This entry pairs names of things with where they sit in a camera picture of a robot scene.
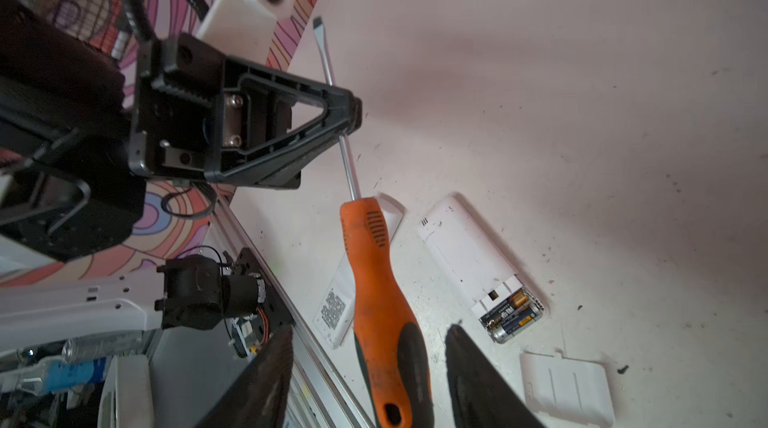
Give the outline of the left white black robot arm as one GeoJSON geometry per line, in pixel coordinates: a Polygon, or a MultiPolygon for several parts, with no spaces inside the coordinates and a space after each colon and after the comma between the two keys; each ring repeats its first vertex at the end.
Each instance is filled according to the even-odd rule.
{"type": "Polygon", "coordinates": [[[120,0],[138,38],[134,102],[100,54],[1,0],[1,235],[69,262],[121,244],[149,182],[294,190],[301,172],[360,128],[350,90],[264,64],[293,0],[190,0],[196,34],[160,38],[143,0],[120,0]]]}

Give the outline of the orange black flathead screwdriver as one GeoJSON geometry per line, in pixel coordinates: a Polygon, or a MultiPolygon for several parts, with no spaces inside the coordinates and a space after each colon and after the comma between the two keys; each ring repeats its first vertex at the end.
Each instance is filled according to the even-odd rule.
{"type": "Polygon", "coordinates": [[[351,200],[340,208],[356,295],[353,330],[378,427],[432,427],[434,409],[426,345],[394,276],[385,217],[361,195],[348,136],[339,138],[351,200]]]}

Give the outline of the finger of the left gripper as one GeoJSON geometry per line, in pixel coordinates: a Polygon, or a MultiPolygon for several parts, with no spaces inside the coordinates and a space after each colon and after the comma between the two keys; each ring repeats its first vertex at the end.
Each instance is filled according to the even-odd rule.
{"type": "Polygon", "coordinates": [[[242,186],[276,189],[296,189],[300,186],[303,165],[296,161],[242,157],[240,176],[242,186]]]}
{"type": "Polygon", "coordinates": [[[242,184],[242,157],[296,161],[303,168],[362,126],[362,100],[328,86],[242,58],[226,58],[210,125],[204,175],[242,184]]]}

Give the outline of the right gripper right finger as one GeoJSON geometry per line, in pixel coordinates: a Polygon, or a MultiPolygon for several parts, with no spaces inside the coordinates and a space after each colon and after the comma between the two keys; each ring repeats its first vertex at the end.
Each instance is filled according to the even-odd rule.
{"type": "Polygon", "coordinates": [[[456,427],[542,427],[467,332],[446,335],[447,381],[456,427]]]}

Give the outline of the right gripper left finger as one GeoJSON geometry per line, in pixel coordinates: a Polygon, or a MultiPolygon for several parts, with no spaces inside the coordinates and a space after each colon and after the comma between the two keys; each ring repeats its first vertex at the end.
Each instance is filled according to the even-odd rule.
{"type": "Polygon", "coordinates": [[[282,427],[294,361],[293,330],[275,333],[196,427],[282,427]]]}

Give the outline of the black gold AAA battery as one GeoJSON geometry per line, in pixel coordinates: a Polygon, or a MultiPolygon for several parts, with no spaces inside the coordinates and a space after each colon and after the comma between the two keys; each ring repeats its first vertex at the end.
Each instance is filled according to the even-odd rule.
{"type": "Polygon", "coordinates": [[[528,294],[524,289],[519,289],[488,312],[483,318],[483,323],[487,328],[492,328],[504,318],[513,314],[518,308],[525,306],[528,302],[528,294]]]}

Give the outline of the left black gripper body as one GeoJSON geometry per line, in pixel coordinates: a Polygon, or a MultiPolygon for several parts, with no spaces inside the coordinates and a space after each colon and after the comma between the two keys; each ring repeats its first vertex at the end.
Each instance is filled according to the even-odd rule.
{"type": "Polygon", "coordinates": [[[225,56],[191,34],[141,44],[128,166],[145,178],[205,179],[225,56]]]}

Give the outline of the white air conditioner remote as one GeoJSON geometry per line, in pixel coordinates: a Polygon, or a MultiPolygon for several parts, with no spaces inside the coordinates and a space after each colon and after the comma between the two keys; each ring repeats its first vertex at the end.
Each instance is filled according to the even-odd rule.
{"type": "Polygon", "coordinates": [[[484,316],[519,289],[528,294],[527,304],[535,303],[544,310],[543,315],[528,324],[519,335],[544,318],[542,301],[524,283],[516,266],[459,195],[445,196],[422,216],[418,234],[453,284],[462,305],[471,311],[490,338],[490,328],[483,323],[484,316]]]}

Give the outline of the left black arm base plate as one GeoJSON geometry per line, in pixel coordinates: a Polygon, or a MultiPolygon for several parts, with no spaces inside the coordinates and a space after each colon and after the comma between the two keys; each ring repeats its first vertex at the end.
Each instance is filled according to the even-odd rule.
{"type": "Polygon", "coordinates": [[[232,274],[254,278],[257,290],[249,295],[258,304],[250,313],[228,318],[230,345],[239,358],[250,359],[276,333],[293,327],[295,319],[275,286],[267,279],[266,266],[250,248],[243,248],[232,265],[232,274]]]}

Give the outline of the white battery cover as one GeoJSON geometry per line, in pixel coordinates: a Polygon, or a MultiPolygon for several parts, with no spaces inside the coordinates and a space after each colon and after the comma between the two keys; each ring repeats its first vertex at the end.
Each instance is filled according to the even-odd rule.
{"type": "Polygon", "coordinates": [[[560,353],[520,355],[525,403],[537,414],[585,426],[612,427],[616,416],[607,372],[560,353]]]}

